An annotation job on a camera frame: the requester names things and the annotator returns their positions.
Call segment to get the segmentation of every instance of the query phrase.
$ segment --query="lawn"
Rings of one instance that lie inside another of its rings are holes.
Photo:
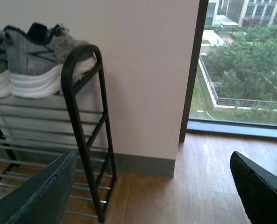
[[[266,117],[266,114],[259,114],[256,117],[251,116],[250,114],[245,114],[245,117],[242,116],[237,119],[235,117],[235,112],[232,110],[224,112],[213,111],[211,97],[199,68],[197,70],[196,81],[194,83],[189,118],[277,125],[277,112],[272,112],[269,117]]]

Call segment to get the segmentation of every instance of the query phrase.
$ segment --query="wall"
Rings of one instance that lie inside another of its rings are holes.
[[[174,160],[199,0],[3,0],[0,29],[63,23],[103,55],[114,150]]]

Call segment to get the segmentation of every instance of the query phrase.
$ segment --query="railing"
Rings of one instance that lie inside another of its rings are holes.
[[[204,61],[199,56],[199,66],[202,71],[203,77],[205,79],[208,91],[211,95],[212,102],[216,107],[228,106],[228,107],[244,107],[244,108],[253,108],[259,106],[260,108],[273,108],[277,110],[277,102],[267,101],[267,100],[251,100],[251,99],[235,99],[235,98],[220,98],[217,95],[217,92],[213,86],[213,83],[210,79],[209,73],[206,69]]]
[[[217,105],[217,102],[218,102],[219,98],[218,98],[217,92],[216,92],[216,90],[215,90],[215,88],[213,86],[213,83],[211,81],[211,78],[209,76],[209,73],[208,73],[208,71],[207,71],[207,69],[205,67],[205,64],[204,64],[204,61],[203,61],[201,55],[199,56],[199,67],[200,67],[200,69],[201,69],[201,71],[203,73],[203,76],[204,76],[205,82],[207,84],[209,93],[211,95],[211,99],[213,101],[213,104]]]

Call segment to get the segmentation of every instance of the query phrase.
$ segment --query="wooden floor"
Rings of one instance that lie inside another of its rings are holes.
[[[249,224],[229,168],[233,151],[277,175],[277,141],[188,133],[178,147],[173,179],[118,173],[105,223]],[[69,214],[61,221],[97,223]]]

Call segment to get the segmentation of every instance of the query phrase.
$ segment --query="gray baseboard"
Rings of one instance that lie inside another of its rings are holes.
[[[117,171],[170,178],[174,176],[176,160],[116,153],[114,156]]]
[[[95,158],[104,158],[103,153],[91,152]],[[39,155],[21,153],[22,159],[26,161],[43,161],[52,162],[56,159],[54,156]],[[154,175],[173,178],[175,160],[160,159],[146,156],[137,155],[125,155],[125,154],[114,154],[116,169],[119,172],[135,173],[142,175]],[[92,162],[93,167],[100,166],[99,162]]]

